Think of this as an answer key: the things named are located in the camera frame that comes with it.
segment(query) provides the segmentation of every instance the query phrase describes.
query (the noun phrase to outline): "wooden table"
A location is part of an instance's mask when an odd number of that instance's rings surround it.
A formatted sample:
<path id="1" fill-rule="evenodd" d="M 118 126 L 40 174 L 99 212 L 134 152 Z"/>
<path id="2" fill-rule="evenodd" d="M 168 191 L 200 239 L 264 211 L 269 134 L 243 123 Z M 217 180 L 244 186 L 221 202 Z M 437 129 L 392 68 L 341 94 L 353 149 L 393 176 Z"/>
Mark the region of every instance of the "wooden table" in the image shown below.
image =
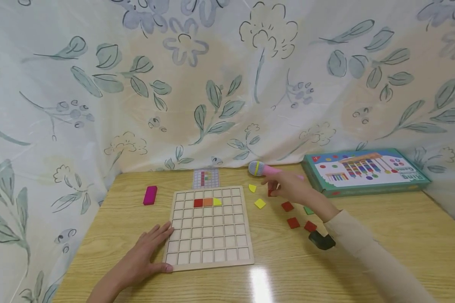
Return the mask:
<path id="1" fill-rule="evenodd" d="M 300 165 L 281 168 L 303 173 Z M 169 219 L 172 193 L 192 188 L 192 171 L 125 173 L 113 183 L 54 302 L 85 302 L 96 282 L 134 245 L 138 236 Z M 282 198 L 268 198 L 260 178 L 246 168 L 220 169 L 221 186 L 242 185 L 255 264 L 161 274 L 127 289 L 116 302 L 381 302 L 359 268 L 337 247 L 317 249 L 302 228 L 286 219 L 315 215 L 300 205 L 290 213 Z M 142 205 L 145 188 L 157 185 L 155 205 Z M 268 205 L 253 204 L 263 198 Z M 422 192 L 333 199 L 372 229 L 439 302 L 455 302 L 455 222 Z M 161 261 L 163 249 L 155 258 Z"/>

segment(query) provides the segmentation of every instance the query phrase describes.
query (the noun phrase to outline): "green box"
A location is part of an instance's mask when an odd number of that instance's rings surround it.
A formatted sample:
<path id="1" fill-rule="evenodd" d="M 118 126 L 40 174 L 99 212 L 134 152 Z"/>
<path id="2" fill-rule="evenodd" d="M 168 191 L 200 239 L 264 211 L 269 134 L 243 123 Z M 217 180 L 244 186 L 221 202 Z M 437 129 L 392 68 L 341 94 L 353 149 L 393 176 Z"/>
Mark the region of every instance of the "green box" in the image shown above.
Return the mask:
<path id="1" fill-rule="evenodd" d="M 302 167 L 326 197 L 420 191 L 431 183 L 396 149 L 306 154 Z"/>

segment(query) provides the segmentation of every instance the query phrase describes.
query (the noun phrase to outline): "pink rectangular block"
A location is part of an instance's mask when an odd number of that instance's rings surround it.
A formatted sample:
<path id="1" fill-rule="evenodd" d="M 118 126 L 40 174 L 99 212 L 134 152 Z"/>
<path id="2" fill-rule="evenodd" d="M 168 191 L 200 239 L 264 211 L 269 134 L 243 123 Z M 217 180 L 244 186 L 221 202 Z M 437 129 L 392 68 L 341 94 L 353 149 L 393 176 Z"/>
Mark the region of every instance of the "pink rectangular block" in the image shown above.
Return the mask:
<path id="1" fill-rule="evenodd" d="M 155 197 L 157 196 L 157 187 L 149 186 L 145 192 L 145 197 L 143 198 L 143 205 L 152 205 L 155 203 Z"/>

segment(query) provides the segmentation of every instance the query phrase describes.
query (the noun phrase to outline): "floral curtain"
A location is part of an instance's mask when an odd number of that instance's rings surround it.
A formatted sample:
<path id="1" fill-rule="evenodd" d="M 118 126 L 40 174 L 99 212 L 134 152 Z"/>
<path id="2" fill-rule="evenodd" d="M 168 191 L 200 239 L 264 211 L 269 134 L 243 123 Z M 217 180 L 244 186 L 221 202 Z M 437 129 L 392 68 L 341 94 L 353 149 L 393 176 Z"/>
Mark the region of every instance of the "floral curtain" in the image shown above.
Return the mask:
<path id="1" fill-rule="evenodd" d="M 455 0 L 0 0 L 0 302 L 121 172 L 396 147 L 455 218 Z"/>

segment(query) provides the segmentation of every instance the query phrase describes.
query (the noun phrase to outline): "toy microphone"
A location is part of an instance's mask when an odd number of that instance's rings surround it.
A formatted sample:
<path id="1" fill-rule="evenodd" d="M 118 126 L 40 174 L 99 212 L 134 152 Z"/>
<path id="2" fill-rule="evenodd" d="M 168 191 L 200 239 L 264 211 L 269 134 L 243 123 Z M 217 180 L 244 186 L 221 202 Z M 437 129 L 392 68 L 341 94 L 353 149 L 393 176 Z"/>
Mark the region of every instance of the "toy microphone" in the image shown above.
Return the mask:
<path id="1" fill-rule="evenodd" d="M 275 175 L 275 173 L 281 172 L 281 169 L 273 168 L 266 165 L 263 162 L 251 161 L 248 165 L 248 171 L 251 175 Z M 302 175 L 298 175 L 298 178 L 305 179 Z"/>

